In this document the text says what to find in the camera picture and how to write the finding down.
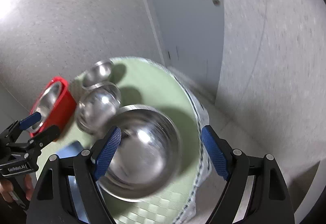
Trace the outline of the person's left hand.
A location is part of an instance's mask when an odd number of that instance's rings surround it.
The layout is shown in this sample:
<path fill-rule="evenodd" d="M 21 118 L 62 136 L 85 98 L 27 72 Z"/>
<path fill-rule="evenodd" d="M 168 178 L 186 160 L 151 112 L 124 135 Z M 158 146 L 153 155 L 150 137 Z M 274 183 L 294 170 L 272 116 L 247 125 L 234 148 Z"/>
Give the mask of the person's left hand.
<path fill-rule="evenodd" d="M 25 186 L 26 199 L 28 201 L 31 201 L 34 192 L 34 186 L 33 186 L 32 178 L 29 174 L 24 176 L 24 186 Z M 14 186 L 12 185 L 12 183 L 7 179 L 1 179 L 0 192 L 3 199 L 6 202 L 11 203 L 14 201 L 11 196 L 11 192 L 13 191 L 14 191 Z"/>

